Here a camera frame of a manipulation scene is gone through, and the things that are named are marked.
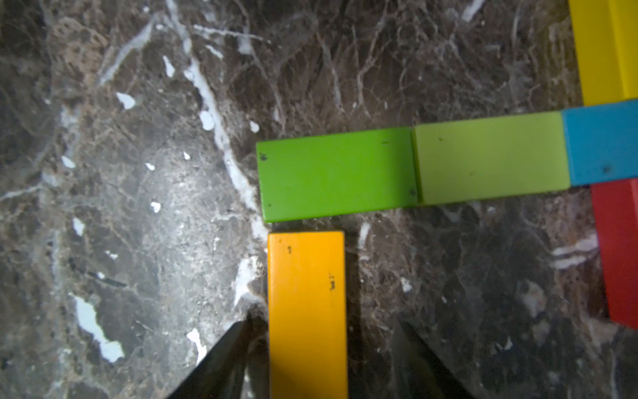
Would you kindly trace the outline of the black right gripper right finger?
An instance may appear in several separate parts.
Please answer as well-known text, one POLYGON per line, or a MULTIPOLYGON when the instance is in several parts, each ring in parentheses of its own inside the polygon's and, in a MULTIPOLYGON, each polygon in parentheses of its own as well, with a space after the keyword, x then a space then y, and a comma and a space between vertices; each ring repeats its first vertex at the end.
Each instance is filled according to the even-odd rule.
POLYGON ((395 321, 398 398, 474 398, 405 320, 395 321))

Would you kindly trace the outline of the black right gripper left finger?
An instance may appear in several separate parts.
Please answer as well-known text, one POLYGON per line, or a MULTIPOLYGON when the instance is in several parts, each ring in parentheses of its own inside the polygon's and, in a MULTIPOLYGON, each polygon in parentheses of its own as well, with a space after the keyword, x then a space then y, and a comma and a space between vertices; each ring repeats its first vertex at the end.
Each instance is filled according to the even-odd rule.
POLYGON ((233 324, 169 399, 240 398, 253 340, 252 320, 233 324))

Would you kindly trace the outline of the yellow long block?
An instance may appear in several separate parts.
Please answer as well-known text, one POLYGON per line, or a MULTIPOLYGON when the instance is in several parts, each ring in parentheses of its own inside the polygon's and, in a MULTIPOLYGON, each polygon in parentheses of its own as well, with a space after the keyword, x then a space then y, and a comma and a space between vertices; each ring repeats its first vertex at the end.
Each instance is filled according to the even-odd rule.
POLYGON ((346 398, 345 234, 270 234, 267 300, 270 396, 346 398))

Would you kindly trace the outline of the green block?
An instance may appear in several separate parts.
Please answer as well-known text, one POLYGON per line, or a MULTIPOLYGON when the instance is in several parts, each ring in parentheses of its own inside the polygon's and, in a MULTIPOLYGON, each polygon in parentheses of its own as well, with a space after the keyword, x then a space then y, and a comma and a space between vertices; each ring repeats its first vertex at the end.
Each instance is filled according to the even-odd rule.
POLYGON ((256 152, 267 223, 419 203, 409 127, 263 141, 256 152))

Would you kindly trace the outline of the light yellow-green block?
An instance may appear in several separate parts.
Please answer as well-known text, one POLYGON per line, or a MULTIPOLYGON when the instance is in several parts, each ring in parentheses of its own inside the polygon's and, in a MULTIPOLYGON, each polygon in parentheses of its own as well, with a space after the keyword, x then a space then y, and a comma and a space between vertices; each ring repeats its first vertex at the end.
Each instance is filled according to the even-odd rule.
POLYGON ((414 149, 424 205, 564 191, 571 185, 558 111, 418 125, 414 149))

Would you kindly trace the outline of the red-orange small block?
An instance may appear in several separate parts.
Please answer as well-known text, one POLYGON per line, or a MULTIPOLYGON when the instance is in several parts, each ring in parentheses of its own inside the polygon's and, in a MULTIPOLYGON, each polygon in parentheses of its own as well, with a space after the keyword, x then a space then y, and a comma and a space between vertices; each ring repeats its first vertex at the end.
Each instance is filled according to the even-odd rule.
POLYGON ((591 187, 610 319, 637 328, 637 180, 591 187))

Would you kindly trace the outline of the cyan block group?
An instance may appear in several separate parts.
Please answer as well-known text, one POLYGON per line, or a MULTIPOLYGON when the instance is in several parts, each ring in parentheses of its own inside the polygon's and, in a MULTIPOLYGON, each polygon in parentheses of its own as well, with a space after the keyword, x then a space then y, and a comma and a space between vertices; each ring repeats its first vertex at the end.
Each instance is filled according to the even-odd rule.
POLYGON ((562 112, 572 186, 636 178, 637 100, 562 112))

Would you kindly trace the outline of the yellow small block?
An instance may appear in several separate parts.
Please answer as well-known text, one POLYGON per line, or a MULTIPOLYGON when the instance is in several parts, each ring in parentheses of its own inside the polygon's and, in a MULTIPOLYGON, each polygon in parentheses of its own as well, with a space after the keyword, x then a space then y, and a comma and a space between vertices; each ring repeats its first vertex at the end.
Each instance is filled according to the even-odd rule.
POLYGON ((586 106, 637 98, 637 1, 569 3, 586 106))

